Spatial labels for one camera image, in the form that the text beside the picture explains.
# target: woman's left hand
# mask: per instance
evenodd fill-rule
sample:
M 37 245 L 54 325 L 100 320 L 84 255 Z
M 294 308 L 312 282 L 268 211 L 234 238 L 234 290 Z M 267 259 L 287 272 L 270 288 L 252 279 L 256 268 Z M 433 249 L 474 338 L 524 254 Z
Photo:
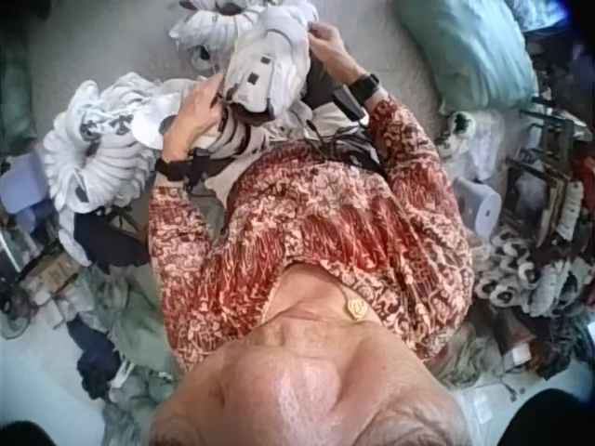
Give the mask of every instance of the woman's left hand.
M 222 107 L 217 98 L 223 73 L 200 84 L 184 99 L 178 117 L 164 136 L 161 158 L 166 162 L 184 161 L 192 143 L 221 119 Z

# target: pillow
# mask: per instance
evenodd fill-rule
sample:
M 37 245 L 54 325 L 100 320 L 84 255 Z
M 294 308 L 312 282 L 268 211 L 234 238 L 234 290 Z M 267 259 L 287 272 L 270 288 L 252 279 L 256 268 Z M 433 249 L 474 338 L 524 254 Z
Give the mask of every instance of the pillow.
M 560 0 L 505 0 L 521 31 L 549 28 L 568 19 L 568 12 Z
M 443 95 L 441 112 L 515 109 L 537 91 L 521 30 L 503 0 L 395 0 Z

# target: black watch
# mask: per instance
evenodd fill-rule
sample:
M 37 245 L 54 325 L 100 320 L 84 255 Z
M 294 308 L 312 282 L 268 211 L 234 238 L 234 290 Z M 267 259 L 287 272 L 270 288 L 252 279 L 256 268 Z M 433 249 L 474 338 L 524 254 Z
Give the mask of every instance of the black watch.
M 168 181 L 177 182 L 183 181 L 190 170 L 190 163 L 188 161 L 174 161 L 166 163 L 159 158 L 155 165 L 155 170 L 167 178 Z
M 361 106 L 380 89 L 380 80 L 375 74 L 365 74 L 349 86 L 350 92 Z

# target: gold pendant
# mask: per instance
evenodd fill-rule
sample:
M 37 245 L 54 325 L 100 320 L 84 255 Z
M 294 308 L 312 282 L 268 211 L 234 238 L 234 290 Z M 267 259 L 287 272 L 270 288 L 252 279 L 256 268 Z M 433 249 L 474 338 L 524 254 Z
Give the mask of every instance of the gold pendant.
M 347 311 L 350 313 L 353 319 L 361 321 L 365 313 L 368 312 L 368 303 L 363 299 L 350 299 L 347 302 Z

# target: cardboard box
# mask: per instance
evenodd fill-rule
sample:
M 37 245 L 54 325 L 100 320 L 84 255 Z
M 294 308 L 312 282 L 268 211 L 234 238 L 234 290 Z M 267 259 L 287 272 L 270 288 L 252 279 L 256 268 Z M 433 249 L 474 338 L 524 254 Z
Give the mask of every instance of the cardboard box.
M 50 292 L 55 294 L 79 269 L 79 265 L 62 253 L 44 258 L 23 281 L 22 286 L 30 293 L 36 293 L 39 282 Z

